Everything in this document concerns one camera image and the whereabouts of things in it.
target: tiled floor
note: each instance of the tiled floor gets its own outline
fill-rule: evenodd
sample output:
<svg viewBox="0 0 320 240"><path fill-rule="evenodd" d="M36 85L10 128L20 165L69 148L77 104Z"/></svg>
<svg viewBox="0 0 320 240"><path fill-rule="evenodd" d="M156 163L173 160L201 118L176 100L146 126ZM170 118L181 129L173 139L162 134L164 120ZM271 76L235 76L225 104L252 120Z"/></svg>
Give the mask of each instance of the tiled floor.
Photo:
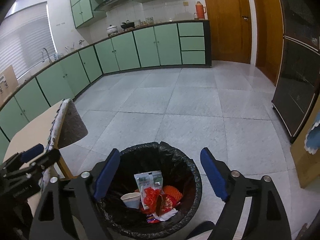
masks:
<svg viewBox="0 0 320 240"><path fill-rule="evenodd" d="M200 164L208 147L230 169L251 178L269 174L284 203L292 234L320 208L320 179L299 187L290 143L271 106L275 87L254 66L213 62L211 69L141 70L101 78L76 101L89 134L61 150L74 174L90 170L111 149L161 140L198 166L200 207L191 222L168 239L184 237L200 222L216 222L223 208ZM239 230L245 227L250 199ZM118 234L115 239L126 239Z"/></svg>

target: orange thermos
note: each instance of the orange thermos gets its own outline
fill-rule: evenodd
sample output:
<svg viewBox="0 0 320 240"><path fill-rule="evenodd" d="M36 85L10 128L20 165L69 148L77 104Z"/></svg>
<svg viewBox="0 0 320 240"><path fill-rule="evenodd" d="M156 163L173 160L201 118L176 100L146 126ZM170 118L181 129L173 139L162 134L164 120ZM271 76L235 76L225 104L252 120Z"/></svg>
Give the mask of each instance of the orange thermos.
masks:
<svg viewBox="0 0 320 240"><path fill-rule="evenodd" d="M196 3L196 11L199 19L204 19L204 14L207 12L206 7L204 7L199 1Z"/></svg>

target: blue gripper pad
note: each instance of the blue gripper pad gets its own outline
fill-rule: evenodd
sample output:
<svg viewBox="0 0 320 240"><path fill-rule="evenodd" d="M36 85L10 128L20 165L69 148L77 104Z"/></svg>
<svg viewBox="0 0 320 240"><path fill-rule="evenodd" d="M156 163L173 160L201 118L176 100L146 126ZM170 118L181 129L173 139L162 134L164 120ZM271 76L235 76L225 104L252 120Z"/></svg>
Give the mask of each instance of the blue gripper pad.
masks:
<svg viewBox="0 0 320 240"><path fill-rule="evenodd" d="M226 181L222 177L210 156L212 156L212 154L208 152L206 148L202 149L200 153L202 167L207 174L211 187L216 196L221 198L223 201L226 201L229 196L226 191Z"/></svg>
<svg viewBox="0 0 320 240"><path fill-rule="evenodd" d="M43 153L44 147L42 144L37 144L30 148L29 150L23 152L20 157L22 163L27 163L33 158L37 157L39 154Z"/></svg>
<svg viewBox="0 0 320 240"><path fill-rule="evenodd" d="M99 201L101 198L106 196L108 188L111 184L111 181L116 174L120 163L120 152L117 149L113 149L108 158L106 159L106 164L102 168L101 173L99 174L93 197L96 201Z"/></svg>

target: backsplash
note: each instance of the backsplash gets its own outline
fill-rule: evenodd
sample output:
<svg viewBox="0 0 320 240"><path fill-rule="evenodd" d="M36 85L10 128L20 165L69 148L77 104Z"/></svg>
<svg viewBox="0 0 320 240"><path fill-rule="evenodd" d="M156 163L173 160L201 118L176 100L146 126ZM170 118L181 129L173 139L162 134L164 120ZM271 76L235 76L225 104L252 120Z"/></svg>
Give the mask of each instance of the backsplash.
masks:
<svg viewBox="0 0 320 240"><path fill-rule="evenodd" d="M89 27L92 42L106 38L109 25L117 26L118 31L120 31L121 23L126 20L145 21L147 17L153 17L155 23L191 20L196 12L195 5L197 1L200 1L205 6L204 0L155 0L147 3L138 3L130 0L107 12L106 18ZM183 2L188 2L188 6L184 6Z"/></svg>

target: white pot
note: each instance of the white pot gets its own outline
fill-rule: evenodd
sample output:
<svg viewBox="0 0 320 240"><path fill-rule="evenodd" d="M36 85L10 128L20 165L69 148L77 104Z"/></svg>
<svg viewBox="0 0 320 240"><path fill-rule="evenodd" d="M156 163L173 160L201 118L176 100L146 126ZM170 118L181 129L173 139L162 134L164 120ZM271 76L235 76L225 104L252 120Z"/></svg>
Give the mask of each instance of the white pot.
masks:
<svg viewBox="0 0 320 240"><path fill-rule="evenodd" d="M116 33L116 32L118 32L118 27L117 26L110 25L107 28L107 34L112 34L112 33Z"/></svg>

